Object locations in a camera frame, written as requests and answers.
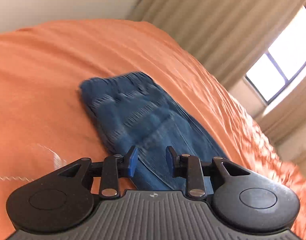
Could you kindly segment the blue denim jeans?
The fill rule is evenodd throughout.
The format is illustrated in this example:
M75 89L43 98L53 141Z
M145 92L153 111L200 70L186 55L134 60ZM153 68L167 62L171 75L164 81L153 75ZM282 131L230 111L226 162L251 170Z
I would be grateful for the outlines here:
M139 190L184 190L185 180L173 178L168 170L169 146L202 161L224 157L206 129L142 72L94 77L83 81L80 91L107 152L122 155L132 146L138 148L132 182Z

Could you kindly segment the orange bed sheet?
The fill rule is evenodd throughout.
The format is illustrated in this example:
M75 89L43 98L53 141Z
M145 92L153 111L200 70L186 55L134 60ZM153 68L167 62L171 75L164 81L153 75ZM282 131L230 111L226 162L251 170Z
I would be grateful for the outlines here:
M259 125L166 32L127 20L55 21L0 34L0 239L13 233L5 204L18 187L106 151L79 97L91 77L143 72L217 141L228 158L291 188L292 230L306 239L306 178L279 159Z

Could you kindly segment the beige left curtain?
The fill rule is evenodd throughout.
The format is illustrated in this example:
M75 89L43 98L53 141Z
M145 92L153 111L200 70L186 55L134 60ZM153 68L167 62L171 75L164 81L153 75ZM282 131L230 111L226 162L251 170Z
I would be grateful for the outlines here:
M129 15L169 34L229 89L306 0L139 0Z

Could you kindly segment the window with dark frame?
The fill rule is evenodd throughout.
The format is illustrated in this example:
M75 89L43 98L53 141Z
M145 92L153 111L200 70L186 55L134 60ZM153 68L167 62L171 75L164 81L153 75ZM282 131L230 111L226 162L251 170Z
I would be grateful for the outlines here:
M265 103L278 97L306 67L306 3L246 73Z

